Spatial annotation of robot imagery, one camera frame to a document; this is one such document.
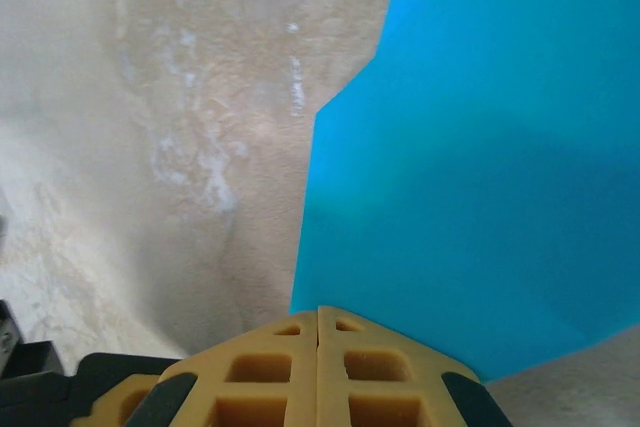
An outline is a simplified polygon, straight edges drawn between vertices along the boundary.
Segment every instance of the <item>blue panel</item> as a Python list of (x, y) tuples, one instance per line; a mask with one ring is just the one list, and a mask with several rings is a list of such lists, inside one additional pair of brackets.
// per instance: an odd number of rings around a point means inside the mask
[(638, 0), (391, 14), (318, 114), (292, 310), (347, 308), (485, 380), (639, 322)]

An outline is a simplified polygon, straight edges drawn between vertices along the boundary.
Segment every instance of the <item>beige wall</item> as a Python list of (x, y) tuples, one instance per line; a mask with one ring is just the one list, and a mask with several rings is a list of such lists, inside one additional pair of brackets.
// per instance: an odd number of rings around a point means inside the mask
[[(372, 55), (387, 2), (0, 0), (0, 297), (27, 336), (71, 366), (195, 352), (285, 314), (313, 114)], [(566, 391), (606, 378), (596, 410), (619, 424), (575, 425), (631, 425), (616, 382), (638, 391), (637, 345), (496, 392), (517, 425), (574, 425), (566, 409), (594, 404)]]

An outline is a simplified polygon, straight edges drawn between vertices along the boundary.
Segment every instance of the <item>concrete floor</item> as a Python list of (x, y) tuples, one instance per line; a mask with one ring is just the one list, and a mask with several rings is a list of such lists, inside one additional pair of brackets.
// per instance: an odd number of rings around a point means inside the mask
[[(314, 113), (388, 0), (0, 0), (0, 263), (31, 340), (183, 355), (286, 314)], [(640, 331), (493, 385), (640, 425)]]

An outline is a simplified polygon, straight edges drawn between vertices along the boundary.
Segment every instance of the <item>blue plastic sheet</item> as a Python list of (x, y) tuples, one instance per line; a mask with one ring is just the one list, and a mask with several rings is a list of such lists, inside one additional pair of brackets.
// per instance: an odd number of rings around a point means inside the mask
[(292, 310), (485, 380), (640, 321), (640, 0), (392, 0), (317, 116)]

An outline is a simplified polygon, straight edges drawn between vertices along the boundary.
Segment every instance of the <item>white stain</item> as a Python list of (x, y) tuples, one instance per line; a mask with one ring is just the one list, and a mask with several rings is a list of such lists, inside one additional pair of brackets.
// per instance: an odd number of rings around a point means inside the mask
[(302, 85), (302, 64), (300, 59), (294, 55), (289, 56), (291, 60), (291, 94), (293, 95), (294, 115), (304, 108), (306, 96)]

